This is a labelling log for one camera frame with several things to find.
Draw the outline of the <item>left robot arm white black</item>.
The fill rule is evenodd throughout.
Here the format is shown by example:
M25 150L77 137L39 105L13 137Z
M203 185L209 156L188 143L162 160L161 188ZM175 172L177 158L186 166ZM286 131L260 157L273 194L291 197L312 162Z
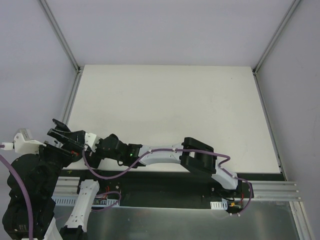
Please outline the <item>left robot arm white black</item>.
M105 191L106 183L99 177L82 181L70 217L61 229L56 226L52 196L63 168L80 160L83 147L58 148L40 145L12 163L0 159L10 175L10 202L2 224L13 240L86 240L87 224L96 195Z

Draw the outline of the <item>black smartphone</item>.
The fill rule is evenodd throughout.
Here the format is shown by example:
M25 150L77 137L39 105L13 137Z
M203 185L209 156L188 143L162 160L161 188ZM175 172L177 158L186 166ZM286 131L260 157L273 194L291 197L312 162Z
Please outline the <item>black smartphone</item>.
M101 158L93 151L85 151L85 158L91 168L97 169L101 163Z

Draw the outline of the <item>black round-base phone stand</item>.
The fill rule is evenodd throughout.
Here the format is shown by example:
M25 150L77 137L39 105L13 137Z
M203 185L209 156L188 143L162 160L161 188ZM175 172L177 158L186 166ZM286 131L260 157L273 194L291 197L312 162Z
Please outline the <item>black round-base phone stand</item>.
M71 132L71 130L68 128L68 126L66 124L64 124L63 122L53 118L52 119L53 123L55 124L55 130L57 131L61 131L61 132Z

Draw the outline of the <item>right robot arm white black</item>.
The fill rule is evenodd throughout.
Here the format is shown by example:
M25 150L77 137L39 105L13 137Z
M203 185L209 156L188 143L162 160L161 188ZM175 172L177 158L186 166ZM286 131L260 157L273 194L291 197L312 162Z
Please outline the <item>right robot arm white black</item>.
M230 197L237 197L243 191L238 175L222 168L222 164L231 158L192 137L168 146L149 146L124 143L115 134L101 138L83 130L72 132L68 128L51 128L47 135L62 143L62 149L74 154L77 160L83 159L90 170L97 169L106 159L129 170L154 164L177 164L190 173L213 179Z

